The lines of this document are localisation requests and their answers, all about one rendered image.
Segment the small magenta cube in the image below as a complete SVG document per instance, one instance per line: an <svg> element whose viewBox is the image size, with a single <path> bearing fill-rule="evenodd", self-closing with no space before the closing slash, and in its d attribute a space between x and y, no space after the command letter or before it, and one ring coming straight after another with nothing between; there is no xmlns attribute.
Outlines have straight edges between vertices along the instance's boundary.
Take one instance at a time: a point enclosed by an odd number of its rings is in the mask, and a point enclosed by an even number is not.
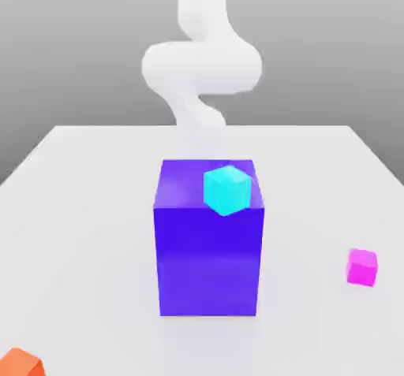
<svg viewBox="0 0 404 376"><path fill-rule="evenodd" d="M377 255L374 251L352 248L347 264L347 282L373 287L378 272Z"/></svg>

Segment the small orange cube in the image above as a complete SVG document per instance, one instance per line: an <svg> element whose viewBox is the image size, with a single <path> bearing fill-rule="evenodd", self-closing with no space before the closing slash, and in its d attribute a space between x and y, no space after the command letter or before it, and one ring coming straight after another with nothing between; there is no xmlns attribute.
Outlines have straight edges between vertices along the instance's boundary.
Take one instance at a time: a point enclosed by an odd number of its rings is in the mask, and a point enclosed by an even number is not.
<svg viewBox="0 0 404 376"><path fill-rule="evenodd" d="M0 376L46 376L40 358L20 349L10 349L0 359Z"/></svg>

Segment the small cyan cube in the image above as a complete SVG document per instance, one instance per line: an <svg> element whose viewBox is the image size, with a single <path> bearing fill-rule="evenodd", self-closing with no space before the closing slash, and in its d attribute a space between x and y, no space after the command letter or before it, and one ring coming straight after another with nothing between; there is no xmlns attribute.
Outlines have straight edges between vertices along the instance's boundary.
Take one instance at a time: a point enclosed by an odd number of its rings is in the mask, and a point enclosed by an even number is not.
<svg viewBox="0 0 404 376"><path fill-rule="evenodd" d="M203 175L204 202L225 217L250 207L252 178L232 165L207 171Z"/></svg>

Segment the large purple box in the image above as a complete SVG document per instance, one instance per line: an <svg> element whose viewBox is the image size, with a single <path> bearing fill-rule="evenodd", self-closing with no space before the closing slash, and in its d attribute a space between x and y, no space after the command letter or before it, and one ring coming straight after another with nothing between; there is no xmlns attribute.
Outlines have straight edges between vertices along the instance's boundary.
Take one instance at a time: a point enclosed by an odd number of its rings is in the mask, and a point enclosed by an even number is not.
<svg viewBox="0 0 404 376"><path fill-rule="evenodd" d="M251 201L222 216L204 202L204 174L228 165L250 176ZM252 160L163 160L153 205L160 314L254 316L264 212Z"/></svg>

